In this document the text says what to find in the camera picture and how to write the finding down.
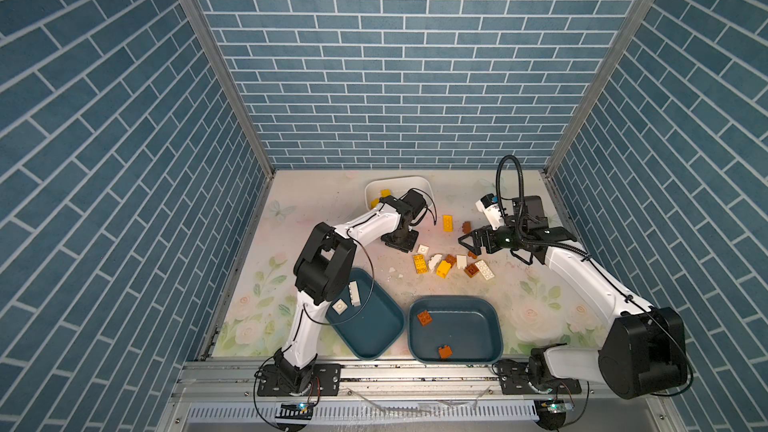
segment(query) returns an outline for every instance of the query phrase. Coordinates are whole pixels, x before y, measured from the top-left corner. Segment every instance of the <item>plastic tray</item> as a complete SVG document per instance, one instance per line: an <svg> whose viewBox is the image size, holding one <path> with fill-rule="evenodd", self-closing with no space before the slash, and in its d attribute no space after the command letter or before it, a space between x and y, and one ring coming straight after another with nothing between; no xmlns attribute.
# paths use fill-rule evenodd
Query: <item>plastic tray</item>
<svg viewBox="0 0 768 432"><path fill-rule="evenodd" d="M350 272L350 281L357 281L360 302L364 304L371 290L371 276L361 268L353 268ZM331 305L339 299L347 304L346 310L339 315L332 308L328 308L326 320L333 324L333 328L358 359L378 358L406 329L406 315L378 284L374 285L368 305L357 317L336 325L360 310L360 307L352 306L349 287L344 287L341 293L331 301Z"/></svg>
<svg viewBox="0 0 768 432"><path fill-rule="evenodd" d="M424 192L427 192L430 197L434 197L432 193L432 187L429 185L429 180L419 176L410 177L398 177L398 178L384 178L382 180L374 180L366 186L366 210L370 210L371 202L381 197L381 191L388 188L389 191L395 197L402 197L411 188L420 188ZM435 207L429 197L425 197L427 205Z"/></svg>
<svg viewBox="0 0 768 432"><path fill-rule="evenodd" d="M432 322L422 325L417 314L428 311ZM440 359L438 348L449 345L453 355ZM492 305L467 295L430 295L408 312L408 349L425 364L492 364L504 343Z"/></svg>

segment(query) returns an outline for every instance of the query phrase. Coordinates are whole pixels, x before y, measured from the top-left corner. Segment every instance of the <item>table surface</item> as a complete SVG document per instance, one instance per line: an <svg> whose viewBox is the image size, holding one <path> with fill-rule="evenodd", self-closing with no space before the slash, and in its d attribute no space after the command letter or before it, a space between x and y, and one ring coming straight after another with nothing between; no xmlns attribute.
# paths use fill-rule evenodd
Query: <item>table surface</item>
<svg viewBox="0 0 768 432"><path fill-rule="evenodd" d="M418 244L429 246L427 260L433 254L466 254L457 242L462 224L470 221L474 228L487 224L475 202L495 193L494 171L278 171L213 356L263 358L282 346L296 306L293 264L312 228L319 222L335 225L360 216L367 210L363 191L369 182L403 176L427 178L434 192L437 226L425 218L416 227ZM524 180L525 195L541 196L550 226L560 225L541 174L525 171ZM517 193L516 174L505 171L502 195L514 197ZM443 214L453 216L454 232L443 231ZM562 342L598 348L605 340L607 331L589 306L537 261L525 265L505 250L482 254L480 258L495 274L486 281L480 274L470 278L456 268L446 278L417 274L412 254L379 240L366 250L376 268L376 281L406 313L411 303L425 295L474 295L490 302L502 326L504 354L529 354L532 347ZM354 264L370 272L368 259L360 251ZM355 358L332 327L323 328L317 348L322 358ZM407 334L382 357L411 358Z"/></svg>

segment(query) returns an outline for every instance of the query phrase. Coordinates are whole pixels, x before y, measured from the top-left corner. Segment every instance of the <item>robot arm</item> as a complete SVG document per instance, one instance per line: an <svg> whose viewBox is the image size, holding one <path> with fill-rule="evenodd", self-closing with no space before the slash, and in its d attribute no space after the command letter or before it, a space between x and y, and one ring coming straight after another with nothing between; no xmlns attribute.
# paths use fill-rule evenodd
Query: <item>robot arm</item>
<svg viewBox="0 0 768 432"><path fill-rule="evenodd" d="M629 399L643 394L681 386L686 382L684 326L671 308L655 308L637 296L593 259L587 260L575 236L562 227L550 228L540 197L514 200L523 207L522 226L516 216L504 216L494 195L476 203L489 225L464 235L459 243L480 254L509 248L526 264L536 257L579 293L609 330L602 349L555 345L533 349L529 378L533 384L574 378L605 383L619 397ZM472 238L472 244L466 240ZM525 259L513 251L525 250Z"/></svg>
<svg viewBox="0 0 768 432"><path fill-rule="evenodd" d="M349 222L314 227L293 266L298 289L293 324L287 342L275 352L281 389L301 394L309 387L321 323L330 301L350 282L357 244L364 247L381 238L389 247L410 252L418 237L412 226L421 221L416 218L425 207L424 197L410 190L401 198L380 198L378 206Z"/></svg>

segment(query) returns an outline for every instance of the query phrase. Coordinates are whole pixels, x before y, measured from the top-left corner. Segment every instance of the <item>teal tray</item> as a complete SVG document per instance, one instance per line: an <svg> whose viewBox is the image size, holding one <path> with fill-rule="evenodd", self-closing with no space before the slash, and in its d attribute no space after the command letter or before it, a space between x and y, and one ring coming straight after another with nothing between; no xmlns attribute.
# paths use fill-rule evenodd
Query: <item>teal tray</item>
<svg viewBox="0 0 768 432"><path fill-rule="evenodd" d="M422 325L417 315L428 311L432 322ZM449 345L453 355L440 359L438 348ZM408 312L408 349L424 364L493 364L502 356L504 342L492 305L467 295L429 295Z"/></svg>
<svg viewBox="0 0 768 432"><path fill-rule="evenodd" d="M364 304L371 290L371 276L361 268L353 268L350 272L351 281L357 281L360 302ZM379 358L406 330L405 313L379 284L374 284L371 298L362 312L343 324L338 323L357 314L360 307L352 306L349 287L344 287L331 301L331 305L339 299L347 304L346 310L339 315L332 308L328 308L326 320L333 325L347 347L360 360Z"/></svg>

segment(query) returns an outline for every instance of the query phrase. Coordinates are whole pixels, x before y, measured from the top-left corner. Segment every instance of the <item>blue brick-pattern wall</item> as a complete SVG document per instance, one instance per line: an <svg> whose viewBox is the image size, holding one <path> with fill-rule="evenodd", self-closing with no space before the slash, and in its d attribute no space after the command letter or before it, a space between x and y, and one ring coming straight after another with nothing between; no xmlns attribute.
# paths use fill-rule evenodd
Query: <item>blue brick-pattern wall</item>
<svg viewBox="0 0 768 432"><path fill-rule="evenodd" d="M656 0L556 180L589 249L683 317L691 430L768 430L768 0Z"/></svg>
<svg viewBox="0 0 768 432"><path fill-rule="evenodd" d="M541 168L632 0L200 0L277 168Z"/></svg>
<svg viewBox="0 0 768 432"><path fill-rule="evenodd" d="M263 180L177 0L0 0L0 430L156 427Z"/></svg>

